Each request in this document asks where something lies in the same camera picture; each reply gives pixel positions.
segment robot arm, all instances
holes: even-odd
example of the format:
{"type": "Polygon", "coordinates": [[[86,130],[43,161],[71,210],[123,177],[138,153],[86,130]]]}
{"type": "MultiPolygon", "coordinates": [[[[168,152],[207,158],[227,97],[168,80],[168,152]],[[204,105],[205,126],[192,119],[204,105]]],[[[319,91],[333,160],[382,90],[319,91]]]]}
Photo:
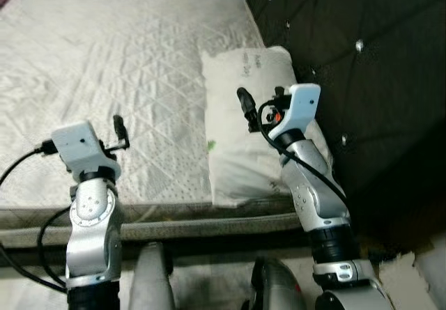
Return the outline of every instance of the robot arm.
{"type": "Polygon", "coordinates": [[[316,113],[320,90],[315,84],[296,84],[285,94],[282,87],[276,87],[275,96],[259,107],[259,114],[244,88],[237,95],[249,131],[261,132],[281,154],[282,178],[290,188],[302,228],[309,234],[314,281],[324,290],[316,308],[388,310],[392,307],[370,261],[360,259],[344,192],[313,141],[303,135],[316,113]],[[264,107],[271,107],[268,124],[262,122],[264,107]],[[352,300],[359,304],[351,307],[352,300]]]}
{"type": "Polygon", "coordinates": [[[66,255],[70,309],[119,309],[121,220],[116,180],[121,168],[110,152],[130,146],[120,116],[118,143],[105,147],[83,121],[52,133],[52,143],[77,186],[72,188],[72,233],[66,255]]]}

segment white mattress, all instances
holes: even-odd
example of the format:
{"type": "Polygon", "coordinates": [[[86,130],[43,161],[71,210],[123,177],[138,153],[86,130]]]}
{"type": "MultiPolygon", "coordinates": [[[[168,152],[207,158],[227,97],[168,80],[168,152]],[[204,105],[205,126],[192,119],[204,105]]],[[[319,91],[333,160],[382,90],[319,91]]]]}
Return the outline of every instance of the white mattress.
{"type": "MultiPolygon", "coordinates": [[[[263,46],[242,0],[11,0],[0,17],[0,169],[79,119],[111,141],[120,114],[126,222],[292,210],[211,206],[200,53],[263,46]]],[[[57,156],[23,163],[1,188],[0,229],[40,226],[71,185],[57,156]]]]}

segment pillow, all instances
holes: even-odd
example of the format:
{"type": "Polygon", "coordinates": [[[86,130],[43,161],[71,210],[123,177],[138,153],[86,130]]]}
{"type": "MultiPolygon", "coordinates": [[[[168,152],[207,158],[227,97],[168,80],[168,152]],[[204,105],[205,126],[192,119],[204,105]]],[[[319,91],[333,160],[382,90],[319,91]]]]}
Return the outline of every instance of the pillow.
{"type": "MultiPolygon", "coordinates": [[[[235,207],[249,200],[290,196],[281,179],[278,152],[259,132],[249,133],[237,98],[245,87],[260,104],[270,100],[274,87],[296,83],[290,54],[282,47],[236,49],[209,57],[201,56],[206,79],[205,112],[209,178],[213,204],[235,207]]],[[[305,132],[324,158],[332,157],[316,121],[305,132]]]]}

